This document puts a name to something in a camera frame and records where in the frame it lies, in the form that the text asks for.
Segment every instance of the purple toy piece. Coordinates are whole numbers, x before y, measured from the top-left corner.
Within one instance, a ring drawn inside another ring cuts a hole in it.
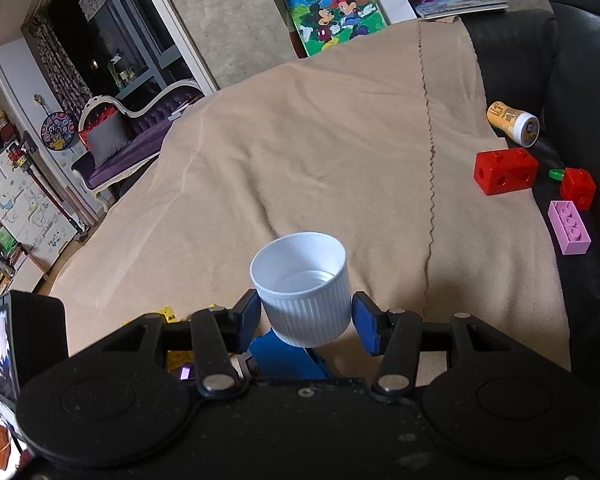
[[[562,254],[586,253],[591,238],[574,203],[571,200],[551,200],[548,214]]]

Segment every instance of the curtain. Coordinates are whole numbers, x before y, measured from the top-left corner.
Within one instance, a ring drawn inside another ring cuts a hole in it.
[[[36,15],[27,27],[38,44],[40,59],[62,111],[80,120],[93,93],[76,70],[46,16]]]

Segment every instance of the blanket seam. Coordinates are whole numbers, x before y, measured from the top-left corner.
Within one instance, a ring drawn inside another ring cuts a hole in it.
[[[429,199],[431,201],[431,207],[429,208],[429,222],[431,224],[431,229],[429,230],[429,245],[427,247],[427,256],[424,262],[424,307],[422,308],[422,317],[424,318],[424,311],[428,307],[429,298],[429,264],[431,261],[432,254],[432,246],[433,246],[433,229],[434,229],[434,208],[435,202],[434,197],[436,192],[433,186],[434,179],[434,171],[433,171],[433,158],[436,155],[436,147],[433,143],[433,130],[431,127],[431,114],[430,114],[430,105],[429,105],[429,95],[427,94],[427,83],[424,75],[424,62],[422,60],[422,26],[421,23],[418,22],[418,57],[420,59],[420,73],[422,74],[422,89],[424,90],[424,100],[425,106],[427,107],[427,125],[429,127],[429,145],[430,145],[430,158],[429,158]]]

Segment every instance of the door frame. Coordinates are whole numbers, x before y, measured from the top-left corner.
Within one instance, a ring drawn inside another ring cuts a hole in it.
[[[196,46],[182,25],[180,17],[173,10],[170,0],[151,1],[154,3],[158,15],[162,18],[165,27],[171,34],[173,41],[182,54],[182,58],[185,63],[187,63],[187,66],[191,70],[196,82],[200,85],[200,89],[204,95],[208,96],[218,91],[218,84],[215,82],[211,72],[209,72],[202,60],[202,56],[200,56]]]

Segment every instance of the red pillow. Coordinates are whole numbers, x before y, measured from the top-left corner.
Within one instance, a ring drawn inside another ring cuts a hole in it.
[[[93,123],[89,124],[87,127],[85,127],[85,129],[78,132],[78,136],[80,137],[80,140],[84,144],[84,147],[87,148],[87,150],[91,151],[91,145],[89,144],[89,141],[87,139],[88,133],[91,130],[93,130],[96,126],[98,126],[99,124],[102,124],[104,121],[106,121],[108,118],[110,118],[117,111],[118,111],[118,109],[115,106],[106,107],[100,113],[100,115],[96,118],[96,120],[93,121]]]

